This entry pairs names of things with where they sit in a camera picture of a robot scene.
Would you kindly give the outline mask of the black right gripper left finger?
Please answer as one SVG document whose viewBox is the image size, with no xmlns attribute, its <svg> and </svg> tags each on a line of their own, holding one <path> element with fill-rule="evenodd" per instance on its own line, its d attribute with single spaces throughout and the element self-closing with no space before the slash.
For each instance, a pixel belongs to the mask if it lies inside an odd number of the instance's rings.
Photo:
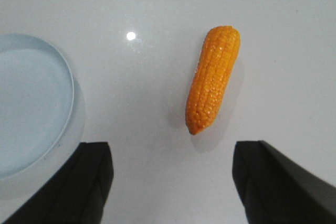
<svg viewBox="0 0 336 224">
<path fill-rule="evenodd" d="M 112 181 L 109 144 L 80 143 L 58 172 L 5 223 L 100 223 Z"/>
</svg>

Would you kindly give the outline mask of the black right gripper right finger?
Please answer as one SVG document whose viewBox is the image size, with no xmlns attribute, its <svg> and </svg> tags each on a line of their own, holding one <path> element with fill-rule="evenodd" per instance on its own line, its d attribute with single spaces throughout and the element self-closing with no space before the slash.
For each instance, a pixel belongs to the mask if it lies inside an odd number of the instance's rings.
<svg viewBox="0 0 336 224">
<path fill-rule="evenodd" d="M 335 223 L 335 187 L 265 141 L 235 144 L 232 176 L 248 223 Z"/>
</svg>

